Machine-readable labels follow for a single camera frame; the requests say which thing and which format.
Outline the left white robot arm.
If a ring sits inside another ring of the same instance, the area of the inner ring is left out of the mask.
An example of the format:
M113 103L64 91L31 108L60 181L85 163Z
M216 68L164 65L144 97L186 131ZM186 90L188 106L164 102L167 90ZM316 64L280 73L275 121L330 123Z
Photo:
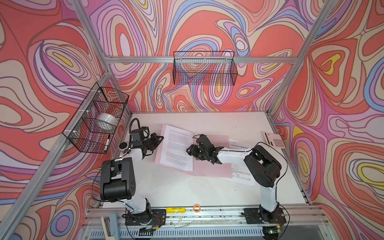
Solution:
M102 202L120 203L133 215L152 215L149 201L136 195L134 163L149 156L163 141L156 133L149 134L149 128L141 127L130 133L128 141L119 144L121 155L102 163L100 199Z

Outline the printed English text sheet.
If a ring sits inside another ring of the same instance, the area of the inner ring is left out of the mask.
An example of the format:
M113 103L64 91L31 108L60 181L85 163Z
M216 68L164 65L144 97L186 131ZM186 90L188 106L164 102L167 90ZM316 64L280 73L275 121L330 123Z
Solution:
M163 125L161 136L164 137L158 148L157 163L184 172L192 172L193 157L187 149L193 144L193 133Z

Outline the pink file folder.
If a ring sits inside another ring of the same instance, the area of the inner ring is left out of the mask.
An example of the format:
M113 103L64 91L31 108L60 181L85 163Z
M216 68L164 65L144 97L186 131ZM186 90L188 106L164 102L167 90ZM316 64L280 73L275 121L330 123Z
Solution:
M161 143L158 147L155 164L163 166L181 173L198 177L212 177L212 178L232 178L232 165L229 164L212 164L209 161L201 161L187 154L182 154L177 151L176 155L169 157L170 162L166 161L166 148L170 144L169 141Z

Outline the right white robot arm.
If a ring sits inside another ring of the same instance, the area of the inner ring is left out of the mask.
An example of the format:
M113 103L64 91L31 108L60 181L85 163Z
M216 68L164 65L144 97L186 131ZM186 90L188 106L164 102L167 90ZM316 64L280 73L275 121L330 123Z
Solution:
M254 147L245 150L215 147L206 135L199 135L196 144L190 145L186 152L188 155L211 164L245 164L251 176L259 184L261 202L259 205L260 218L270 222L280 204L277 201L277 181L281 175L280 162L262 147L263 142L258 142Z

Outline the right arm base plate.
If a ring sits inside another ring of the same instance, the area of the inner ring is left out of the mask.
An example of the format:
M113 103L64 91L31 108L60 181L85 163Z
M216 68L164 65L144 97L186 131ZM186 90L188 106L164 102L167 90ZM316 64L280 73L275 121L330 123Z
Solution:
M282 208L277 207L272 213L263 208L245 208L241 213L246 218L247 224L284 225L287 223Z

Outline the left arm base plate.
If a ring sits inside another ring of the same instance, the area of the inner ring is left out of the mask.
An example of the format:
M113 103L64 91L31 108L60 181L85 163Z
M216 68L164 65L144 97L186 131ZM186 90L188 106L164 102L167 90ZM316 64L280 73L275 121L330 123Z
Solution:
M154 209L152 213L144 212L141 214L125 213L126 226L161 227L166 223L166 209Z

